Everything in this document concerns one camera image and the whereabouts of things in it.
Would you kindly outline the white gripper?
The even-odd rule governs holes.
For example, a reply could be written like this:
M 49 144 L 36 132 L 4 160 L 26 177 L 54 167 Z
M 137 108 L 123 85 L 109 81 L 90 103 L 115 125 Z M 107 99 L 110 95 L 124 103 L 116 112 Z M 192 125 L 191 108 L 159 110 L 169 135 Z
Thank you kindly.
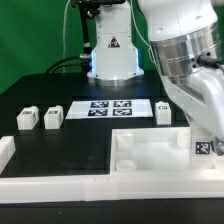
M 180 83 L 166 76 L 161 80 L 170 100 L 216 137 L 213 151 L 224 156 L 224 73 L 201 68 Z

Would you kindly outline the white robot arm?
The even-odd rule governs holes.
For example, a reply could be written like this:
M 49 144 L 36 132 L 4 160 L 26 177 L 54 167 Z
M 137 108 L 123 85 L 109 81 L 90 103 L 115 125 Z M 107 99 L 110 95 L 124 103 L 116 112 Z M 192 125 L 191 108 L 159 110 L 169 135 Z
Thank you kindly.
M 96 20 L 97 45 L 91 52 L 88 79 L 123 85 L 139 76 L 132 46 L 134 20 L 126 0 L 71 0 Z M 214 138 L 224 155 L 224 66 L 218 18 L 211 0 L 137 0 L 148 25 L 149 55 L 165 91 L 188 117 Z

